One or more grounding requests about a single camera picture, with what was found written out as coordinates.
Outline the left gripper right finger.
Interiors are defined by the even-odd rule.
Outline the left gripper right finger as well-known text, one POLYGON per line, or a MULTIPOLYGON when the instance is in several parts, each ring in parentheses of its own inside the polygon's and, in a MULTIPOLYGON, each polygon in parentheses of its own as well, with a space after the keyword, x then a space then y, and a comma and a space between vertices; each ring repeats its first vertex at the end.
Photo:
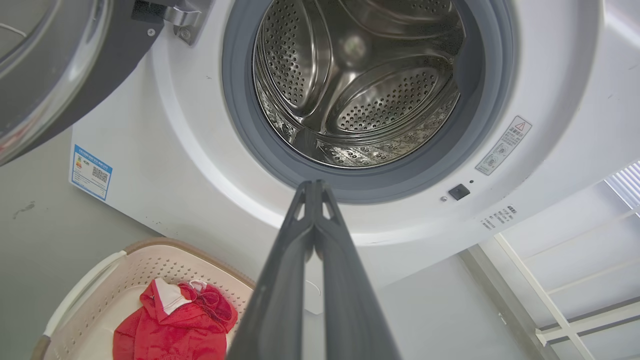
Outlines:
POLYGON ((315 251, 323 263, 327 359, 400 359, 333 191, 316 180, 315 195, 315 251))

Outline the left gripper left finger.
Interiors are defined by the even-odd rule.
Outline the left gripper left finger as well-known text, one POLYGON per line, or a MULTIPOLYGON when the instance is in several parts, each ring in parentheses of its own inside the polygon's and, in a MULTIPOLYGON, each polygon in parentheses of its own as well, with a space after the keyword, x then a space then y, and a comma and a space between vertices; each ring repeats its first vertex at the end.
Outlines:
POLYGON ((227 353, 229 360, 300 360, 306 262, 314 249, 309 201, 313 184, 295 192, 227 353))

